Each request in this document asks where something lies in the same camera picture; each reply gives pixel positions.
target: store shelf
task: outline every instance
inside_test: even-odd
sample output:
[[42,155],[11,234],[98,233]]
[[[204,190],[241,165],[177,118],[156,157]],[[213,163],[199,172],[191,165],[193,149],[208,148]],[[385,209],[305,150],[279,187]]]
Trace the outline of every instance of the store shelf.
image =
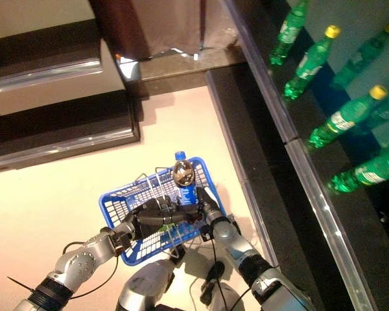
[[283,86],[293,76],[312,40],[302,31],[291,51],[292,57],[284,66],[267,66],[269,52],[289,9],[285,1],[276,2],[274,8],[270,4],[264,7],[258,0],[225,0],[238,28],[245,57],[286,144],[353,306],[356,310],[389,310],[389,238],[370,197],[364,189],[334,195],[324,187],[332,175],[369,158],[371,154],[365,150],[375,147],[374,139],[366,136],[354,140],[348,134],[322,150],[307,152],[303,141],[311,130],[349,98],[345,92],[328,91],[333,72],[326,66],[301,98],[294,102],[283,100]]
[[99,73],[99,45],[94,19],[0,38],[0,92]]
[[137,107],[118,90],[0,116],[0,170],[134,143]]

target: silver metal edge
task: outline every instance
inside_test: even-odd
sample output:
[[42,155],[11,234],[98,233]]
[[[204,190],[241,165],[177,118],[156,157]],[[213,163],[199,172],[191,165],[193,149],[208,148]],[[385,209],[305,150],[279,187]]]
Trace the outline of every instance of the silver metal edge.
[[232,17],[232,20],[237,26],[242,51],[246,60],[250,64],[250,69],[265,99],[266,105],[268,106],[281,139],[284,143],[295,139],[298,136],[298,133],[294,123],[292,122],[287,110],[284,108],[281,97],[279,96],[277,89],[268,74],[265,61],[250,35],[251,30],[247,28],[245,21],[238,13],[231,0],[224,0],[223,3],[226,7],[226,11]]
[[238,180],[241,183],[242,191],[245,195],[246,203],[248,204],[249,210],[252,214],[252,220],[255,225],[255,228],[257,229],[257,234],[259,237],[259,240],[261,242],[261,245],[265,248],[265,256],[267,261],[273,266],[278,265],[278,259],[276,257],[274,248],[272,246],[272,243],[270,241],[270,237],[268,234],[268,231],[266,230],[266,227],[264,225],[264,221],[262,219],[261,213],[259,212],[258,204],[255,200],[255,196],[253,195],[253,192],[251,190],[249,181],[246,179],[245,171],[242,167],[241,160],[239,159],[238,151],[235,146],[235,143],[233,142],[232,136],[230,134],[230,131],[228,130],[228,123],[226,122],[226,118],[224,116],[224,113],[222,111],[222,108],[220,107],[219,97],[217,95],[217,90],[214,87],[213,79],[211,77],[211,73],[208,71],[206,73],[206,81],[207,81],[207,87],[209,89],[210,95],[212,97],[212,102],[215,107],[215,111],[220,123],[220,128],[222,129],[223,136],[225,138],[226,144],[228,146],[228,150],[232,159],[233,167],[235,168],[236,175],[238,176]]
[[69,150],[76,150],[83,147],[89,147],[96,144],[108,143],[119,139],[133,137],[134,132],[131,128],[115,130],[101,133],[94,136],[81,137],[79,139],[72,139],[56,144],[48,144],[37,148],[15,152],[13,154],[0,156],[0,167],[11,165],[17,162],[35,159],[38,157],[49,156],[59,152],[66,152]]
[[377,310],[346,232],[333,203],[322,187],[303,141],[296,139],[287,143],[285,148],[322,228],[355,310]]
[[102,72],[100,59],[88,58],[1,77],[0,92],[99,72]]

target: dark fabric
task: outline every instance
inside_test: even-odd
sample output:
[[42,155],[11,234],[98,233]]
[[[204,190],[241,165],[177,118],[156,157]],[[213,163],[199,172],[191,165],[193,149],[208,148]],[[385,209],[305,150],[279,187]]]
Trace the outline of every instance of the dark fabric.
[[235,27],[219,0],[89,0],[112,52],[141,60],[176,47],[226,48]]

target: blue bottle label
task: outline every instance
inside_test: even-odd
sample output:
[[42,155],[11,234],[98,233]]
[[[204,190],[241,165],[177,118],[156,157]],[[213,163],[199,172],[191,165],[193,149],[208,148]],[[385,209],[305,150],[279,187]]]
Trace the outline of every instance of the blue bottle label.
[[196,203],[196,187],[189,185],[186,187],[179,187],[182,205]]

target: bottle label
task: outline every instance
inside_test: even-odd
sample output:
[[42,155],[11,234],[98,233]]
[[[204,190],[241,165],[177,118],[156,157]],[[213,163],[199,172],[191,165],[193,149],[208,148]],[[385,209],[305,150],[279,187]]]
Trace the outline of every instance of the bottle label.
[[283,43],[292,43],[298,36],[300,28],[288,26],[288,22],[284,21],[281,30],[279,31],[278,40]]
[[359,167],[356,168],[356,177],[358,180],[360,180],[365,185],[374,185],[376,183],[381,183],[382,181],[385,181],[384,178],[380,177],[374,172],[368,172],[367,167]]
[[323,66],[316,66],[311,68],[311,65],[307,65],[308,53],[305,53],[303,59],[298,64],[296,74],[304,80],[310,80]]
[[350,58],[350,62],[351,62],[353,65],[357,65],[357,64],[363,62],[362,53],[360,53],[359,51],[356,52],[356,53]]
[[382,111],[382,112],[380,112],[379,116],[380,116],[382,119],[389,120],[389,110],[388,110],[388,111]]
[[330,117],[330,122],[328,122],[327,125],[333,132],[340,133],[354,127],[355,123],[353,121],[344,120],[341,112],[338,111]]
[[196,187],[195,185],[189,185],[186,187],[179,187],[180,198],[182,205],[195,204],[196,203]]

